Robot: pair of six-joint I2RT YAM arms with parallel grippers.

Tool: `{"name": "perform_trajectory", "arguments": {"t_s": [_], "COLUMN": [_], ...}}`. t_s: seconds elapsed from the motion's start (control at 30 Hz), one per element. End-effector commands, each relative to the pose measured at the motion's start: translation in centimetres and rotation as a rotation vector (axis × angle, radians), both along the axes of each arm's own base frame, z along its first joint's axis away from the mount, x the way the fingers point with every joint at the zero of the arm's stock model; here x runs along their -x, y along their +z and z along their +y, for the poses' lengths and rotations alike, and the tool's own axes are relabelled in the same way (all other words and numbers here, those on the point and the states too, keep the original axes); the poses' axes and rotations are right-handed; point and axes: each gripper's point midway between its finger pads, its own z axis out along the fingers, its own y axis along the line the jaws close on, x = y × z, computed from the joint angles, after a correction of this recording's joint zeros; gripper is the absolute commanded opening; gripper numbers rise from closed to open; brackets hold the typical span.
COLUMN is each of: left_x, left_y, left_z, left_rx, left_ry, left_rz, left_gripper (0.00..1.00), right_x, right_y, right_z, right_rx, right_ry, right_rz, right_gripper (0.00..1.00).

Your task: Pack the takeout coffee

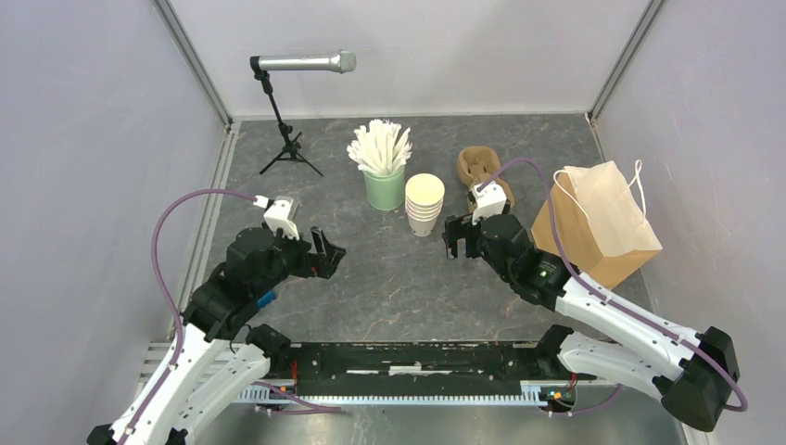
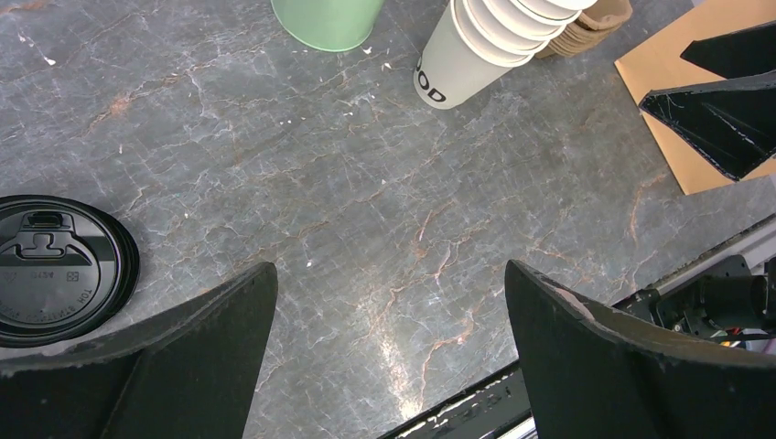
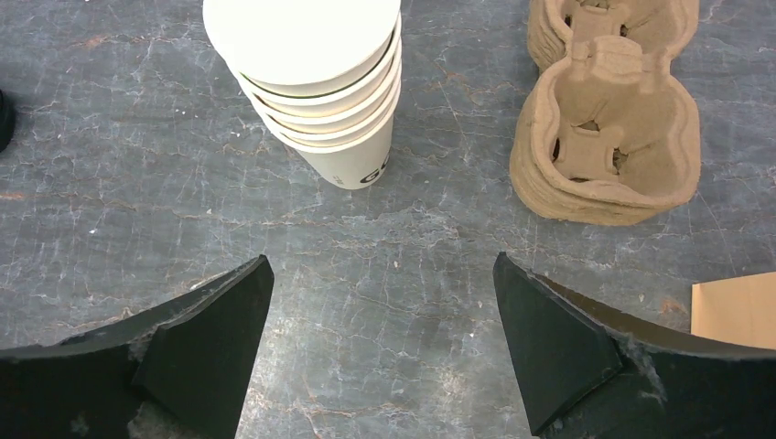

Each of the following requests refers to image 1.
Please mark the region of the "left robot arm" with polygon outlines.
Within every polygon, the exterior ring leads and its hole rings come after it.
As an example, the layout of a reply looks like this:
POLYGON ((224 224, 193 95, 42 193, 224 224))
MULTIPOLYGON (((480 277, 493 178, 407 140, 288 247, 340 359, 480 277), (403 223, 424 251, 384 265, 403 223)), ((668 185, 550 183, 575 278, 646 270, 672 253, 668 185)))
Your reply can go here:
POLYGON ((270 327, 249 331, 245 345, 208 381, 215 358, 260 311, 260 300, 288 277, 328 279, 346 256, 317 227, 312 240, 289 239, 267 225, 241 231, 226 258, 192 294, 184 325, 142 392, 111 424, 95 427, 89 444, 192 444, 239 393, 291 365, 289 342, 270 327))

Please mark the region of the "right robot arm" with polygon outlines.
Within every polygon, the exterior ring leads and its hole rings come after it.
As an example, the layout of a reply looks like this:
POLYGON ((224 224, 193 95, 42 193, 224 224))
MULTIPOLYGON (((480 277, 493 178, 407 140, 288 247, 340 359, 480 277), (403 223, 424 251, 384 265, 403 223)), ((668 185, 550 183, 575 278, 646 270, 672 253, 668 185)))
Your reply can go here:
POLYGON ((464 240, 468 258, 484 260, 524 301, 578 320, 612 339, 602 346, 570 331, 535 354, 538 371, 558 378, 569 371, 635 388, 659 401, 693 429, 711 432, 731 410, 740 367, 733 340, 711 326, 704 332, 669 322, 578 273, 574 265, 538 249, 511 214, 475 222, 449 216, 443 240, 452 257, 464 240))

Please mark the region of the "stack of white paper cups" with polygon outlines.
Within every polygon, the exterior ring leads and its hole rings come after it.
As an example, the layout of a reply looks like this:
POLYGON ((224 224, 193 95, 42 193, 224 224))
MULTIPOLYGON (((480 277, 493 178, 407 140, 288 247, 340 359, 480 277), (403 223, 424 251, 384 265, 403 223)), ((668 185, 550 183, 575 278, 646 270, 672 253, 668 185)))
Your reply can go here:
POLYGON ((442 210, 445 185, 434 174, 418 173, 405 185, 405 210, 412 233, 429 236, 442 210))

